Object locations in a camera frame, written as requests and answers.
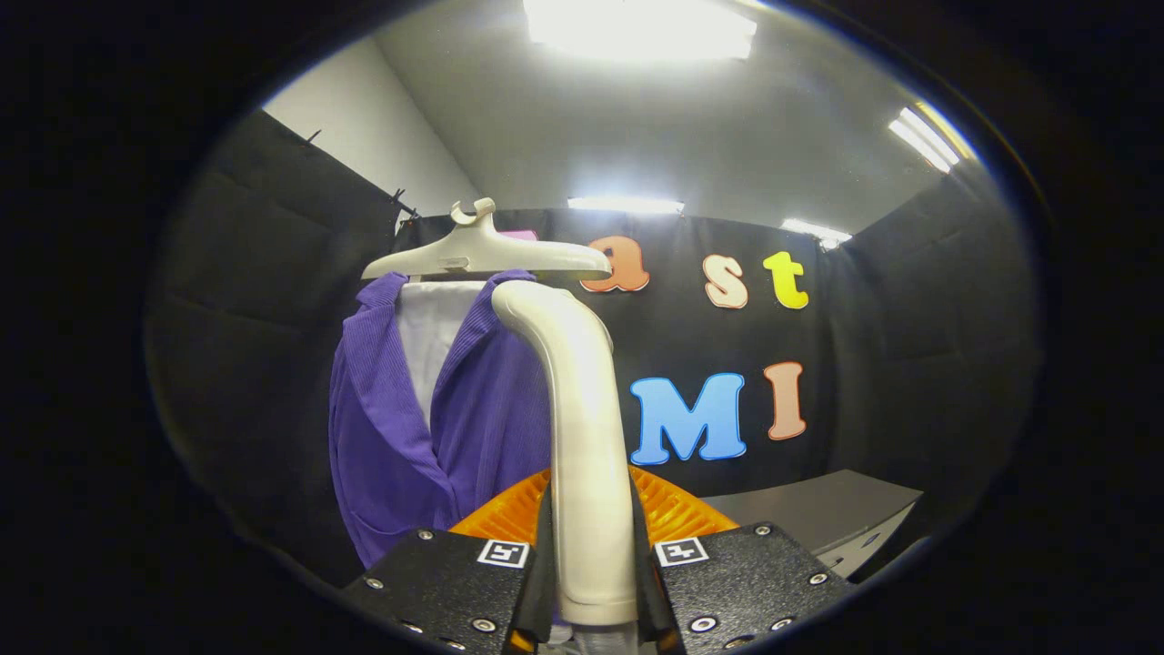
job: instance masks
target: blue letter m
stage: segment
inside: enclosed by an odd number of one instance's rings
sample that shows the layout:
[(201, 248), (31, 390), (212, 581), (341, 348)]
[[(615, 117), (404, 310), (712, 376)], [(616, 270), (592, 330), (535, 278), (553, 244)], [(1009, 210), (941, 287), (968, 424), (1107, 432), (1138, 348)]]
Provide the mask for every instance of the blue letter m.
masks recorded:
[(670, 441), (675, 455), (688, 461), (704, 432), (708, 434), (700, 457), (728, 460), (744, 455), (747, 447), (739, 440), (739, 391), (744, 377), (738, 373), (717, 373), (703, 384), (695, 407), (679, 396), (679, 390), (666, 378), (645, 378), (631, 385), (631, 393), (643, 407), (643, 428), (639, 450), (631, 454), (631, 463), (640, 467), (662, 464), (670, 454), (662, 448), (663, 435)]

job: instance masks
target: purple cardigan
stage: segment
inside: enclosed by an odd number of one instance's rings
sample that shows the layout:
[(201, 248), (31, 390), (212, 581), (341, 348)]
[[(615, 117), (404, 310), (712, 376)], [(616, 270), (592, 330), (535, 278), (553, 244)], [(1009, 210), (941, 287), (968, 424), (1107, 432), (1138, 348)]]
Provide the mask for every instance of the purple cardigan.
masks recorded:
[(410, 529), (448, 529), (521, 479), (549, 467), (549, 392), (541, 364), (505, 329), (489, 278), (461, 323), (425, 427), (396, 325), (407, 277), (368, 284), (343, 321), (332, 366), (328, 440), (343, 522), (365, 568)]

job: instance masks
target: fluorescent light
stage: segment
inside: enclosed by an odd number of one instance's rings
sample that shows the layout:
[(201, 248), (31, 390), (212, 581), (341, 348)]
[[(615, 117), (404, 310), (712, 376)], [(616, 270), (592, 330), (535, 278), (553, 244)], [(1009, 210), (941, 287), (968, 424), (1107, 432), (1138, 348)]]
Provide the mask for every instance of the fluorescent light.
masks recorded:
[(895, 120), (889, 123), (889, 129), (897, 136), (901, 136), (902, 141), (909, 143), (915, 150), (921, 152), (923, 157), (934, 164), (934, 168), (941, 170), (942, 172), (950, 172), (950, 164), (942, 158), (942, 155), (937, 154), (934, 148), (930, 148), (930, 145), (923, 141), (916, 131), (906, 127), (906, 123), (900, 120)]
[(799, 232), (801, 234), (811, 234), (821, 240), (821, 247), (826, 250), (831, 250), (832, 248), (836, 248), (840, 243), (844, 243), (853, 237), (852, 234), (847, 234), (839, 229), (833, 229), (823, 225), (814, 225), (799, 218), (786, 218), (780, 225), (780, 228), (789, 232)]
[(572, 209), (609, 209), (630, 213), (679, 213), (683, 202), (675, 200), (656, 200), (653, 198), (631, 198), (626, 195), (595, 195), (590, 198), (567, 198), (566, 206)]
[(530, 38), (608, 59), (746, 59), (755, 23), (703, 0), (525, 0)]
[(958, 163), (958, 155), (954, 154), (953, 149), (946, 144), (945, 141), (938, 136), (937, 131), (930, 129), (930, 126), (925, 124), (925, 121), (917, 118), (917, 114), (909, 111), (909, 107), (901, 109), (901, 118), (904, 119), (906, 124), (914, 128), (914, 131), (922, 135), (923, 138), (934, 145), (934, 149), (942, 155), (942, 158), (950, 162), (950, 165)]
[(934, 127), (942, 133), (942, 136), (950, 142), (950, 145), (958, 152), (959, 156), (961, 156), (961, 158), (968, 159), (974, 156), (974, 151), (970, 148), (970, 144), (966, 143), (966, 140), (958, 134), (958, 130), (950, 124), (950, 121), (939, 114), (937, 109), (922, 100), (914, 102), (914, 105), (917, 107), (917, 111), (924, 114), (925, 118), (930, 119)]

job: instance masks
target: bolt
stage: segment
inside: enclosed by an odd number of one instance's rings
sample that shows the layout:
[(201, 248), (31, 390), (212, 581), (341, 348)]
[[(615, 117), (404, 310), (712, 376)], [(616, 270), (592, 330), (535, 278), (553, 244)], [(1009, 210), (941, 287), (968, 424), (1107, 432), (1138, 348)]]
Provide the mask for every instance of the bolt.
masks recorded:
[(708, 632), (716, 627), (716, 620), (711, 617), (700, 617), (691, 621), (691, 632)]

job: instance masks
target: ceiling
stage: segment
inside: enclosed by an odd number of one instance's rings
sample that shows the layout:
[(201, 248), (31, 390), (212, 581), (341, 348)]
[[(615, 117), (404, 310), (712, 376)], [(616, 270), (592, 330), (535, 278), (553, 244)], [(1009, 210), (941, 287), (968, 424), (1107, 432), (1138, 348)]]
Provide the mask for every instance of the ceiling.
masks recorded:
[(567, 197), (856, 233), (941, 172), (888, 129), (917, 97), (840, 37), (759, 6), (747, 59), (617, 62), (532, 43), (520, 0), (446, 0), (381, 29), (389, 65), (499, 208)]

